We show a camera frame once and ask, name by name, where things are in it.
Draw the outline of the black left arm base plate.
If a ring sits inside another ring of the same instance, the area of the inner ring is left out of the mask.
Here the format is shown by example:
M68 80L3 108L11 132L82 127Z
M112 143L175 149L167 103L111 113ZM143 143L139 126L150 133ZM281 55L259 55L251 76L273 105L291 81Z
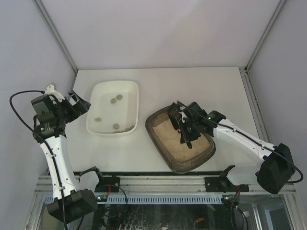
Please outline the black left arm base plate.
M120 185L120 178L116 176L104 177L103 180L99 180L95 188L95 193L107 193L111 191L112 193L117 193L119 189L116 186Z

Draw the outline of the black litter scoop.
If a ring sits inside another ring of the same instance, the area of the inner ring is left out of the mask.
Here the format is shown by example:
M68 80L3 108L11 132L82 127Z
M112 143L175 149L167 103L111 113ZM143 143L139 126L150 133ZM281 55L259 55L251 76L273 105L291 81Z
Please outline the black litter scoop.
M179 123L182 122L183 118L182 118L182 113L181 113L179 104L172 103L170 105L170 108L167 111L167 114L168 114L168 117L171 121L171 124L172 124L174 130L178 131L179 134L180 134ZM189 149L192 148L191 143L187 143L186 145Z

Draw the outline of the dark brown litter box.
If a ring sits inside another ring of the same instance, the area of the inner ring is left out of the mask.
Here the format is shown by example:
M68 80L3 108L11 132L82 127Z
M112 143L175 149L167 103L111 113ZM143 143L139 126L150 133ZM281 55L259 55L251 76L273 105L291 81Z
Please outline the dark brown litter box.
M209 135L201 135L192 141L191 149L187 144L181 144L181 134L174 130L168 109L167 106L150 115L145 121L145 128L171 171L184 174L207 162L215 154L216 146Z

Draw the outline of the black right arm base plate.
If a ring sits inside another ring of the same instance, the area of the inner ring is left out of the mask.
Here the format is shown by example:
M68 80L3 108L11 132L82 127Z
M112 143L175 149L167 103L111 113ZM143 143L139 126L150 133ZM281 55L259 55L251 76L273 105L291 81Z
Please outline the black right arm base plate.
M208 193L213 192L236 192L240 189L241 192L249 192L249 186L246 184L243 185L233 185L230 182L226 181L225 184L221 181L219 177L205 177L205 189Z

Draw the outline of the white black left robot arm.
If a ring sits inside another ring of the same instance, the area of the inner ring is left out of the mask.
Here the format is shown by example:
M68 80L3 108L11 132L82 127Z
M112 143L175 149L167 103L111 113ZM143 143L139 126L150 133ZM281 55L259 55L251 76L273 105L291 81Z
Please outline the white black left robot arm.
M34 139L47 160L53 187L53 202L48 213L69 224L98 208L94 190L99 183L99 170L92 167L83 171L79 178L74 175L68 156L66 125L88 112L91 104L74 91L69 95L71 104L55 90L45 91L31 101L34 116Z

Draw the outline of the white plastic tub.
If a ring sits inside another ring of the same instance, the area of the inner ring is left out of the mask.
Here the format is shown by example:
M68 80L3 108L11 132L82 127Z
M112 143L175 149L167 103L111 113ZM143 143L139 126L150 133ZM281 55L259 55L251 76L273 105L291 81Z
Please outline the white plastic tub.
M111 103L111 99L122 95L121 100ZM131 133L136 129L139 116L139 87L130 80L105 81L93 87L90 97L91 107L87 113L86 128L93 135L115 136ZM133 130L125 129L135 126Z

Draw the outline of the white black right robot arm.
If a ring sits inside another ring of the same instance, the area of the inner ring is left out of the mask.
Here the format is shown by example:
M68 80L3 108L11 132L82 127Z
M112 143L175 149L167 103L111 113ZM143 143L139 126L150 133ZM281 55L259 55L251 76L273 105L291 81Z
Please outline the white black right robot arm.
M220 175L223 187L259 184L265 191L277 194L296 172L292 154L283 143L274 145L258 139L234 125L225 115L213 110L206 113L196 102L186 106L178 102L179 129L188 147L201 134L221 139L241 149L253 166L228 166Z

